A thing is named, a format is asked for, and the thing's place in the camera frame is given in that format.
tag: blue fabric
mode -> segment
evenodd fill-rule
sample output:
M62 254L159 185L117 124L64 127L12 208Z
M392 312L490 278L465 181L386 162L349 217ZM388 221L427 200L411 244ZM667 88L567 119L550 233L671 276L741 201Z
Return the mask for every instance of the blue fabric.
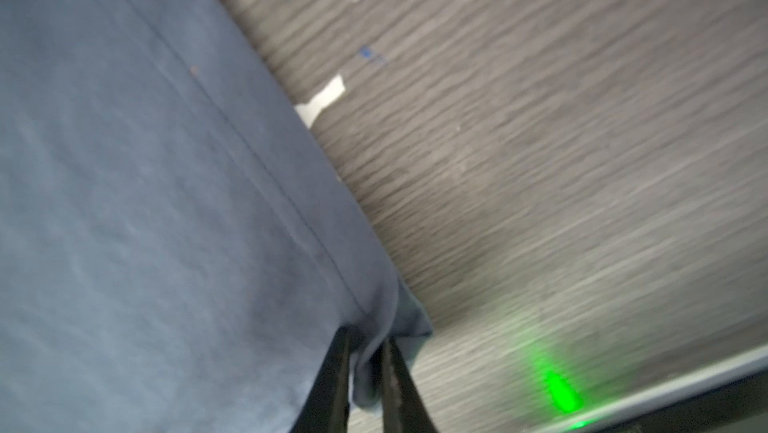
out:
M431 334L216 0L0 0L0 431L285 431Z

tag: cloth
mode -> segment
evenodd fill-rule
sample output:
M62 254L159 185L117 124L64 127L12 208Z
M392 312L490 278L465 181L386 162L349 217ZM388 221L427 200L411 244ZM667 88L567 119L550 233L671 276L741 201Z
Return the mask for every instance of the cloth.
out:
M216 0L0 0L0 105L0 431L286 431L430 335Z

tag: gray wooden surface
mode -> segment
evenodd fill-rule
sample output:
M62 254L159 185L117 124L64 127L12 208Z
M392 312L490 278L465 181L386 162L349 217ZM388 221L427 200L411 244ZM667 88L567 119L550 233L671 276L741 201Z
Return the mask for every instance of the gray wooden surface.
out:
M222 2L294 101L343 75L443 433L556 418L532 355L588 408L768 341L768 0Z

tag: blue mark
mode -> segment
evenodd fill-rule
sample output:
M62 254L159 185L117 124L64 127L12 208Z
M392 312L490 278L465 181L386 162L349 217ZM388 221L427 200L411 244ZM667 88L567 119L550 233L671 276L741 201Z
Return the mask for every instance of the blue mark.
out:
M363 46L360 48L360 56L367 59L368 61L375 61L376 63L379 63L379 65L386 64L386 58L376 53L370 48L370 46Z

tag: white speck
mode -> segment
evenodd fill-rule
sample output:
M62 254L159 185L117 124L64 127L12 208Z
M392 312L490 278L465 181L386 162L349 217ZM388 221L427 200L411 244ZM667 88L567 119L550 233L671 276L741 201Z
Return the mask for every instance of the white speck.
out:
M311 128L317 117L320 116L320 113L334 101L338 100L345 91L344 79L341 78L340 74L337 74L326 84L326 87L322 88L315 96L312 96L312 100L297 104L294 108L299 113L299 117L306 127Z

